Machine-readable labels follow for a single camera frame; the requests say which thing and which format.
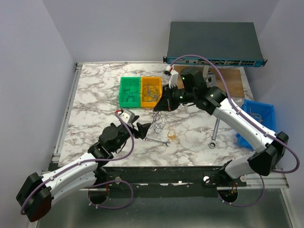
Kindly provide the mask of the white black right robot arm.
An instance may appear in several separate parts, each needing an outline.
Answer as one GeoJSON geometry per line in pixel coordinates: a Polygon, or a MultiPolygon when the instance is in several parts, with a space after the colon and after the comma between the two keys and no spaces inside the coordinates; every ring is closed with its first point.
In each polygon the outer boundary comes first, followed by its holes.
{"type": "Polygon", "coordinates": [[[254,153],[227,162],[218,180],[229,186],[242,175],[257,173],[267,176],[272,172],[285,153],[284,145],[289,137],[286,133],[268,129],[239,108],[219,87],[207,87],[201,71],[187,67],[180,72],[167,66],[165,75],[169,84],[163,86],[162,96],[154,110],[174,111],[181,104],[193,103],[200,110],[228,124],[252,146],[254,153]]]}

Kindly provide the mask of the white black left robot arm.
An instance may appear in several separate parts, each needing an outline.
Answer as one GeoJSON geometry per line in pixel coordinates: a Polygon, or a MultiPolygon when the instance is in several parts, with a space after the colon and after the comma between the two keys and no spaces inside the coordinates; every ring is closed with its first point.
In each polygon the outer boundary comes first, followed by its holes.
{"type": "Polygon", "coordinates": [[[20,213],[30,222],[45,216],[55,201],[66,193],[94,186],[102,187],[105,175],[99,171],[110,161],[116,161],[113,153],[123,148],[131,140],[134,149],[135,139],[144,139],[151,123],[140,124],[139,116],[129,110],[118,110],[115,116],[120,121],[103,129],[98,141],[75,161],[44,175],[30,174],[20,188],[16,200],[21,206],[20,213]]]}

